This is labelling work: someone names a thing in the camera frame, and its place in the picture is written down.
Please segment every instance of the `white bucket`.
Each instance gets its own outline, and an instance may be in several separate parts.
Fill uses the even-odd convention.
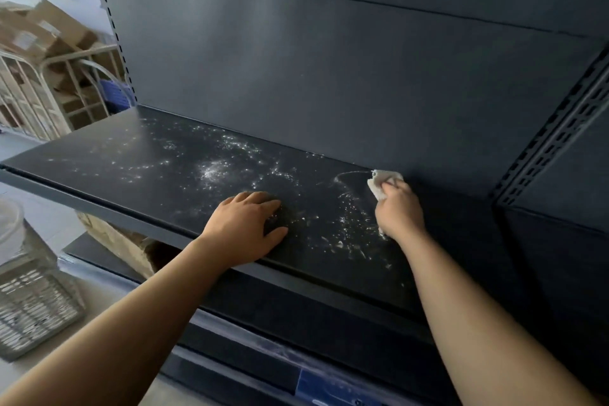
[[[25,238],[23,208],[17,202],[0,197],[0,265],[19,253]]]

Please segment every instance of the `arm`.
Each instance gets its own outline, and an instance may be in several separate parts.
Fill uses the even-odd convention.
[[[429,327],[465,406],[598,405],[588,390],[427,234],[401,181],[383,184],[379,226],[412,268]]]
[[[280,204],[266,199],[223,201],[199,238],[19,379],[0,406],[137,405],[218,277],[283,240],[285,227],[263,234]]]

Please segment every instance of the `person's left arm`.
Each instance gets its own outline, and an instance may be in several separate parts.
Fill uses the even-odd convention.
[[[283,240],[285,227],[263,233],[279,204],[261,192],[223,201],[199,238],[19,379],[0,406],[137,405],[218,277]]]

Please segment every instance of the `person's left hand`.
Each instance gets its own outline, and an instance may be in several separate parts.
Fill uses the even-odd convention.
[[[220,203],[196,241],[216,249],[226,269],[262,258],[287,234],[281,226],[264,235],[264,222],[281,205],[265,192],[239,193]]]

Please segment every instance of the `blue object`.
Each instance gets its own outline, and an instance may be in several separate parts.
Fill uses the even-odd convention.
[[[131,108],[132,103],[135,103],[133,92],[127,84],[122,84],[121,88],[114,81],[108,79],[100,79],[99,84],[102,87],[106,107],[112,114]]]
[[[380,401],[347,385],[305,370],[300,372],[295,396],[317,406],[383,406]]]

